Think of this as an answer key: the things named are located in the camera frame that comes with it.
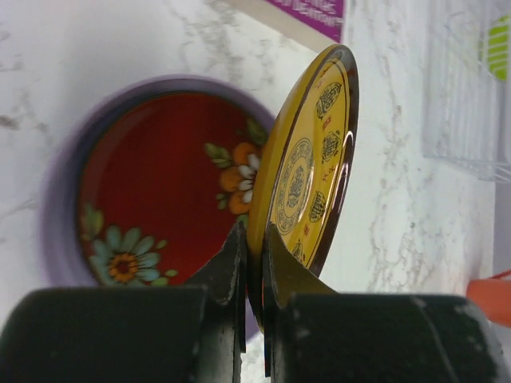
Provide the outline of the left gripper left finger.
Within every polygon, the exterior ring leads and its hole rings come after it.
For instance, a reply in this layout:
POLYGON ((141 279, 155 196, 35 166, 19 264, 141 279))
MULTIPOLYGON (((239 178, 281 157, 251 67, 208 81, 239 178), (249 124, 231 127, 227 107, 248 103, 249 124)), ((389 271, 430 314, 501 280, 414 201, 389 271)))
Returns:
POLYGON ((220 251, 179 286, 26 295, 1 333, 2 381, 239 381, 245 235, 234 225, 220 251))

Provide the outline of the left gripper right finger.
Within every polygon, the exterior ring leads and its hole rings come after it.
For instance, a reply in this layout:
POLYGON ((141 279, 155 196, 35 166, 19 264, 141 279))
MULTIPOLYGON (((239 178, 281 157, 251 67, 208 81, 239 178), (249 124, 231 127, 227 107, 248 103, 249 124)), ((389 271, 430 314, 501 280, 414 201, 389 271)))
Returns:
POLYGON ((265 372, 274 382, 501 382, 482 311, 445 294, 339 293, 289 252, 263 245, 265 372))

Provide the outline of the purple plastic plate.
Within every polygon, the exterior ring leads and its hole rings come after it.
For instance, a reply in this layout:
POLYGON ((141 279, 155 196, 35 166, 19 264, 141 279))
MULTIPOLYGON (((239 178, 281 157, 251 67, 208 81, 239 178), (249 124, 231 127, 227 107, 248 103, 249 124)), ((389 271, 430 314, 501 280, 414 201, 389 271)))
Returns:
POLYGON ((255 105, 271 115, 273 123, 275 120, 267 108, 246 92, 223 82, 198 76, 169 76, 142 81, 121 90, 98 105, 77 124, 72 137, 59 153, 43 194, 39 227, 40 248, 45 272, 53 285, 103 286, 89 269, 78 239, 77 197, 85 159, 109 122, 150 97, 177 92, 239 97, 243 105, 255 105))

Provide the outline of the red floral plate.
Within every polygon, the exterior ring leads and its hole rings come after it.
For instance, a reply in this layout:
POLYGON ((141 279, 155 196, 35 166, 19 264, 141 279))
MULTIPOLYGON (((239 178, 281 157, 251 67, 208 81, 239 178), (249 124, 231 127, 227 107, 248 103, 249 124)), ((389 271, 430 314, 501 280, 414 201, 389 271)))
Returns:
POLYGON ((239 97, 164 93, 106 125, 80 173, 78 239, 103 286, 184 282, 248 222, 273 118, 239 97))

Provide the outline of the yellow brown patterned plate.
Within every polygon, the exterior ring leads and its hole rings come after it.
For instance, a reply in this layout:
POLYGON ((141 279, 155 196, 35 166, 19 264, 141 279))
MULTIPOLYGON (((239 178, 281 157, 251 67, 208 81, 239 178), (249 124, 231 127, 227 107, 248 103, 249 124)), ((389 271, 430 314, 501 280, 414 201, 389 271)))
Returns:
POLYGON ((248 298, 263 324, 263 238, 276 225, 299 264, 320 275, 343 207, 358 127, 358 68, 334 44, 297 80, 263 148, 248 213, 248 298))

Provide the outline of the lime green plate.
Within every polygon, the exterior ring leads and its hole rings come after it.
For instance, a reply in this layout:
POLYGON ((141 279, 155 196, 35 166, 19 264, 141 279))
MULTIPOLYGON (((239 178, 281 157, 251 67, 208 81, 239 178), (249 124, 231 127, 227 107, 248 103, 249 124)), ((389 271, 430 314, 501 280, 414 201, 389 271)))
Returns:
POLYGON ((488 29, 481 42, 481 57, 488 70, 499 81, 507 81, 509 61, 510 14, 498 18, 488 29))

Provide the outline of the orange paper cup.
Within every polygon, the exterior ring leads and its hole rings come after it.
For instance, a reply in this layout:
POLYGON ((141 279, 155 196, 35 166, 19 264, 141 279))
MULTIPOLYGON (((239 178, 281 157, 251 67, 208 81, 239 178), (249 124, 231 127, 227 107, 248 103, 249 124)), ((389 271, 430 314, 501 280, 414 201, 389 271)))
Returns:
POLYGON ((466 296, 493 323, 510 327, 510 270, 469 282, 466 296))

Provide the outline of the purple treehouse book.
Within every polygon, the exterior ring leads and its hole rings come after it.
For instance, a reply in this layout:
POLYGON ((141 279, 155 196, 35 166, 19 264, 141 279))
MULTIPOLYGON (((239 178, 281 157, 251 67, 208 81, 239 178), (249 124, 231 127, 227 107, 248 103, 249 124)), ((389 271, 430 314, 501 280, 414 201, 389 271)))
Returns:
POLYGON ((243 11, 285 37, 319 51, 340 43, 346 3, 344 1, 231 1, 243 11))

